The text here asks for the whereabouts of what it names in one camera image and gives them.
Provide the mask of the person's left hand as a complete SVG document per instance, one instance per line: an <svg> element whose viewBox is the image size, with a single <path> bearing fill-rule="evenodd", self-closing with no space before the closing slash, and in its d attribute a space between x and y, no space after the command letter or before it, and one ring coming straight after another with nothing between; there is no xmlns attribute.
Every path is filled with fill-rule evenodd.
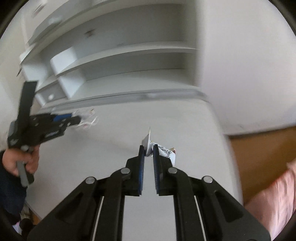
<svg viewBox="0 0 296 241"><path fill-rule="evenodd" d="M3 167L14 176L19 176L17 164L25 164L26 171L34 174L39 166L39 150L40 146L35 146L31 153L19 149L7 149L2 158Z"/></svg>

